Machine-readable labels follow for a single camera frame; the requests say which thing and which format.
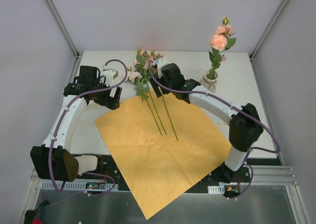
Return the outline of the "pink flower stem two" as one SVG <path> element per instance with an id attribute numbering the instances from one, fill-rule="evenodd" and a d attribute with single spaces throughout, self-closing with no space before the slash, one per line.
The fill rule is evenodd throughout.
<path id="1" fill-rule="evenodd" d="M 177 136 L 176 130 L 174 128 L 173 122 L 171 120 L 171 117 L 170 117 L 170 114 L 169 114 L 169 111 L 168 111 L 168 108 L 167 108 L 167 104 L 166 104 L 165 98 L 163 96 L 164 94 L 168 94 L 169 91 L 164 89 L 163 87 L 160 87 L 155 82 L 155 80 L 157 80 L 160 84 L 162 84 L 163 86 L 166 87 L 166 81 L 163 78 L 161 70 L 162 70 L 163 66 L 165 66 L 167 64 L 168 64 L 168 62 L 165 59 L 164 55 L 162 55 L 160 53 L 155 53 L 155 50 L 152 50 L 150 52 L 150 59 L 149 59 L 149 62 L 148 62 L 148 65 L 149 65 L 148 66 L 148 70 L 149 70 L 150 73 L 153 73 L 153 78 L 150 78 L 150 83 L 151 83 L 151 85 L 152 85 L 152 87 L 154 89 L 154 92 L 155 92 L 157 98 L 161 97 L 162 100 L 163 100 L 164 107 L 165 107 L 165 110 L 166 110 L 168 118 L 169 118 L 169 122 L 171 124 L 172 129 L 173 129 L 173 132 L 174 132 L 174 135 L 176 137 L 176 140 L 178 141 L 178 136 Z"/>

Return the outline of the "pink flower stem four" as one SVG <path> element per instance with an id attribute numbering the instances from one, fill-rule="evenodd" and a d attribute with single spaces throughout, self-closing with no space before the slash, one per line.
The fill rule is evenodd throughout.
<path id="1" fill-rule="evenodd" d="M 136 59 L 135 59 L 135 68 L 137 69 L 138 67 L 142 66 L 146 70 L 146 74 L 148 77 L 148 85 L 149 85 L 149 75 L 148 75 L 149 70 L 148 70 L 147 63 L 148 63 L 149 59 L 150 59 L 150 53 L 148 53 L 146 50 L 142 50 L 141 48 L 137 49 L 137 54 L 136 54 Z M 162 123 L 162 120 L 160 118 L 160 115 L 158 113 L 158 110 L 157 110 L 157 107 L 155 105 L 151 91 L 150 91 L 150 96 L 151 96 L 151 98 L 149 99 L 149 102 L 153 108 L 156 119 L 157 119 L 158 124 L 161 128 L 161 131 L 164 132 L 165 135 L 167 135 L 166 129 L 165 129 L 165 127 Z"/>

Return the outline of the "pink flower stem three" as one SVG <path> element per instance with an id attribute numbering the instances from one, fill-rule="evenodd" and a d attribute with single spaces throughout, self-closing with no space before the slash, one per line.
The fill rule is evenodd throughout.
<path id="1" fill-rule="evenodd" d="M 150 87 L 148 85 L 148 77 L 146 74 L 146 70 L 142 66 L 138 67 L 136 70 L 133 70 L 132 67 L 128 67 L 126 81 L 129 81 L 134 84 L 136 95 L 138 97 L 141 97 L 142 102 L 146 102 L 146 105 L 148 106 L 151 112 L 151 116 L 154 119 L 154 122 L 156 124 L 156 127 L 160 135 L 162 135 L 161 128 L 158 124 L 153 108 L 149 102 L 149 99 L 151 98 L 151 96 L 150 96 Z"/>

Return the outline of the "orange wrapping paper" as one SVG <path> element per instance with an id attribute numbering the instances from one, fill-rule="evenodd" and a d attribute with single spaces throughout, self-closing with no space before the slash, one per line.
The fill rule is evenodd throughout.
<path id="1" fill-rule="evenodd" d="M 178 141 L 162 98 L 154 98 L 154 102 L 167 135 L 160 135 L 146 102 L 138 96 L 96 119 L 95 125 L 124 177 L 135 171 L 160 169 L 180 170 L 191 178 L 205 177 L 227 158 L 229 141 L 198 106 L 171 94 L 164 98 Z M 139 180 L 131 183 L 136 186 L 130 191 L 146 219 L 188 190 L 172 191 Z"/>

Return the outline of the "pink flower stem one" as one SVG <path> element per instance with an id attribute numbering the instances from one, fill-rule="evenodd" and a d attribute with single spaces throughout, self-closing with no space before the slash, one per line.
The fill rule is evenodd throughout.
<path id="1" fill-rule="evenodd" d="M 224 16 L 221 25 L 216 28 L 213 36 L 209 39 L 210 51 L 208 54 L 211 67 L 207 77 L 210 80 L 217 78 L 215 76 L 216 70 L 227 59 L 225 52 L 236 44 L 237 39 L 233 37 L 234 34 L 229 18 Z"/>

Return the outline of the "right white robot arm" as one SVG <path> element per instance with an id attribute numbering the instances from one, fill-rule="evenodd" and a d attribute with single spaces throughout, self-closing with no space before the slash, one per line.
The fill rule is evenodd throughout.
<path id="1" fill-rule="evenodd" d="M 251 146 L 263 133 L 256 107 L 251 103 L 238 105 L 225 101 L 198 81 L 186 80 L 174 63 L 150 61 L 149 69 L 158 71 L 157 75 L 151 74 L 150 79 L 157 97 L 172 93 L 178 100 L 210 112 L 229 126 L 229 142 L 232 147 L 226 160 L 211 175 L 219 182 L 235 181 Z"/>

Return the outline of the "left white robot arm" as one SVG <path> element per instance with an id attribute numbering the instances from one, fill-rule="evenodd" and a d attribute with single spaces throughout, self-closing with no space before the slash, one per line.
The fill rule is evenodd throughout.
<path id="1" fill-rule="evenodd" d="M 85 153 L 72 155 L 69 150 L 81 117 L 90 101 L 111 110 L 119 108 L 121 87 L 111 96 L 111 86 L 118 76 L 115 69 L 100 71 L 97 67 L 81 66 L 79 75 L 64 88 L 64 98 L 59 115 L 50 134 L 41 146 L 33 146 L 30 156 L 40 179 L 72 182 L 87 172 L 93 179 L 104 174 L 101 155 Z"/>

